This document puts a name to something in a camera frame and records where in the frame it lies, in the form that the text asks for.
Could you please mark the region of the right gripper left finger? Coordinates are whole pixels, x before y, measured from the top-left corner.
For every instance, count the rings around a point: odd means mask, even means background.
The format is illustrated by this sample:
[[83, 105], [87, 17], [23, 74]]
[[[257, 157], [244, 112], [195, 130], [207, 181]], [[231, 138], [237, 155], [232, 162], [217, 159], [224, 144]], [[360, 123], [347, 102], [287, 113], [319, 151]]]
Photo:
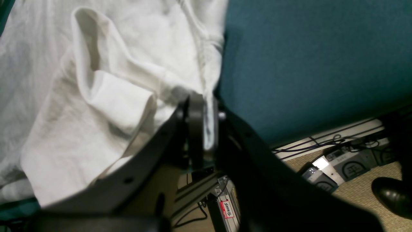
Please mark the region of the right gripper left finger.
[[182, 170], [203, 169], [204, 100], [193, 93], [131, 159], [91, 187], [52, 204], [30, 232], [169, 232]]

